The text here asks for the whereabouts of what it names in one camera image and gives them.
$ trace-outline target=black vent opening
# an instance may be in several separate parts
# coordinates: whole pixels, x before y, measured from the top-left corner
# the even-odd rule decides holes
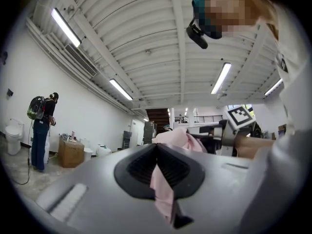
[[[89,60],[73,44],[67,44],[65,49],[73,57],[75,62],[80,64],[80,66],[83,67],[83,69],[91,76],[95,76],[97,74],[97,70],[93,64],[91,64],[91,62],[89,62]]]
[[[158,150],[157,164],[171,188],[190,173],[190,166],[164,150]]]
[[[155,166],[156,152],[152,150],[132,161],[127,167],[127,172],[136,180],[149,186]]]

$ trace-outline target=cable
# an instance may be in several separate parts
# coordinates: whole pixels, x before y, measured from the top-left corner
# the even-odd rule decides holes
[[[29,146],[29,136],[30,136],[30,128],[33,127],[33,121],[31,121],[29,126],[29,132],[28,132],[28,146]],[[11,178],[11,180],[19,185],[26,185],[29,182],[29,169],[30,169],[30,162],[29,162],[29,148],[28,148],[28,159],[27,159],[27,165],[28,165],[28,179],[25,183],[18,183],[14,179]]]

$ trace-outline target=jeans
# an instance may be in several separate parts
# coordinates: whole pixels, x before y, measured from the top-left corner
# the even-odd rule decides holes
[[[38,170],[44,170],[45,141],[49,131],[49,125],[41,122],[34,121],[34,139],[31,147],[31,163]]]

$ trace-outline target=railing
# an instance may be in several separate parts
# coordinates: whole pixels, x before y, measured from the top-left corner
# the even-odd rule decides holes
[[[175,117],[175,122],[178,122],[178,123],[189,123],[189,117],[188,116]]]
[[[223,120],[222,115],[194,116],[194,123],[211,123],[211,122],[218,122],[220,120]],[[175,117],[175,122],[189,123],[189,117],[188,116]]]
[[[223,120],[222,115],[213,115],[213,116],[194,116],[195,123],[209,123],[217,122]]]

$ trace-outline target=white wall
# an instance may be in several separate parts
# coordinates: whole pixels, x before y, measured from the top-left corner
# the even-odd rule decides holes
[[[215,116],[215,115],[224,115],[227,107],[198,107],[198,116]]]
[[[54,112],[57,125],[51,127],[50,151],[58,151],[59,134],[72,131],[78,138],[89,139],[92,147],[97,143],[112,150],[121,147],[123,131],[130,130],[132,116],[67,76],[37,46],[25,27],[22,22],[11,35],[6,46],[8,60],[5,66],[0,66],[0,130],[4,132],[9,118],[19,118],[25,124],[22,142],[28,143],[31,120],[26,111],[31,99],[57,92],[59,100]],[[6,98],[8,88],[14,92],[11,98]]]
[[[279,98],[279,91],[265,99],[264,104],[253,104],[253,112],[262,131],[275,133],[278,138],[278,127],[287,123],[284,105]]]
[[[135,141],[135,146],[136,145],[142,145],[143,141],[143,135],[144,135],[144,125],[145,122],[140,120],[140,119],[133,119],[133,122],[135,122],[135,125],[131,125],[131,127],[135,127],[136,129],[130,129],[130,131],[136,131],[137,132],[137,140]]]

